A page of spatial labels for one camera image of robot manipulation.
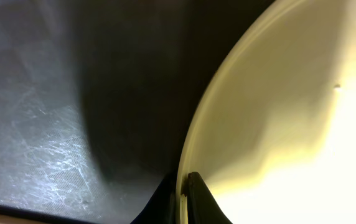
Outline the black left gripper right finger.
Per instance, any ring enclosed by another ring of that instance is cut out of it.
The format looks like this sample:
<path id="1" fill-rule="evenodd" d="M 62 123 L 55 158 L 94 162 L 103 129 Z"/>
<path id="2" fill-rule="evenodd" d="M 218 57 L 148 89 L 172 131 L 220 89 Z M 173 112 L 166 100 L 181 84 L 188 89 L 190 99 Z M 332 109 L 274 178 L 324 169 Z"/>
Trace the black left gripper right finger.
<path id="1" fill-rule="evenodd" d="M 188 224 L 232 224 L 198 172 L 188 174 L 185 195 L 188 200 Z"/>

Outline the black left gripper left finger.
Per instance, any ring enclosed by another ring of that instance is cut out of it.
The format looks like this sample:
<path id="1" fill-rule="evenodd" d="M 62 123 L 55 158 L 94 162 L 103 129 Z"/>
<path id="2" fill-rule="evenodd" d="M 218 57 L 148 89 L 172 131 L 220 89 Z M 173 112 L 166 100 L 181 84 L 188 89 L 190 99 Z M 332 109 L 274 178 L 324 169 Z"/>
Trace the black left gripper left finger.
<path id="1" fill-rule="evenodd" d="M 176 180 L 176 172 L 168 173 L 131 224 L 175 224 Z"/>

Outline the yellow plate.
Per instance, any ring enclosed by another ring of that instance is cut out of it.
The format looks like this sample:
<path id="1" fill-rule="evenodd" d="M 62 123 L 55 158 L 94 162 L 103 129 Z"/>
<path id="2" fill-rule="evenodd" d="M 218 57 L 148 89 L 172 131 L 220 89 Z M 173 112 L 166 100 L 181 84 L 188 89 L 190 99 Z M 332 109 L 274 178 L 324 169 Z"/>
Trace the yellow plate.
<path id="1" fill-rule="evenodd" d="M 207 87 L 177 176 L 232 223 L 356 223 L 356 0 L 272 3 Z"/>

